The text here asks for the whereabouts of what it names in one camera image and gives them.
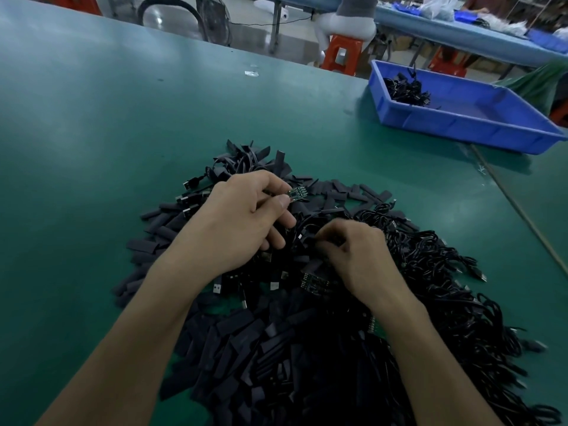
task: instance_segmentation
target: pile of cables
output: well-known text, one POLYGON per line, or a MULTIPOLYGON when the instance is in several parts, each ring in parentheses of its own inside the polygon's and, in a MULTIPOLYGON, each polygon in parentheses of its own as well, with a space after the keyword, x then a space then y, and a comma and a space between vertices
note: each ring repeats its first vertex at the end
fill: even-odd
POLYGON ((178 356, 160 398, 190 390, 215 425, 416 424, 396 361, 370 311, 345 289, 315 248, 317 231, 333 218, 381 229, 411 291, 473 384, 506 425, 559 424, 545 405, 527 406, 514 392, 527 372, 512 359, 544 351, 503 324, 497 303, 474 295, 456 272, 485 280, 471 257, 459 255, 434 231, 420 231, 394 210, 392 194, 293 175, 278 151, 227 142, 205 173, 184 183, 173 203, 141 215, 144 239, 131 240, 135 269, 114 289, 124 308, 146 272, 207 200, 233 174, 268 170, 293 187, 293 229, 278 226, 282 250, 257 253, 220 275, 195 299, 175 345, 178 356))
POLYGON ((394 79, 383 79, 390 98, 393 101, 414 106, 428 106, 430 104, 430 93, 422 92, 422 83, 416 79, 416 69, 408 69, 408 74, 412 82, 409 82, 408 78, 402 73, 396 75, 394 79))

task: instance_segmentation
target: wire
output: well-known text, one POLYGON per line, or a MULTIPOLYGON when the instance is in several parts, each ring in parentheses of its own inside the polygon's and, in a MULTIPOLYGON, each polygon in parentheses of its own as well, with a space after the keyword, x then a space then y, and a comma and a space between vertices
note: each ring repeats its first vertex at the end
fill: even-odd
MULTIPOLYGON (((305 21, 307 19, 312 19, 312 17, 303 17, 302 19, 295 19, 293 21, 290 22, 281 22, 280 25, 286 25, 286 24, 291 24, 292 22, 298 22, 298 21, 305 21)), ((273 24, 240 24, 239 22, 231 22, 231 24, 233 25, 260 25, 261 27, 264 27, 265 25, 273 25, 273 24)))

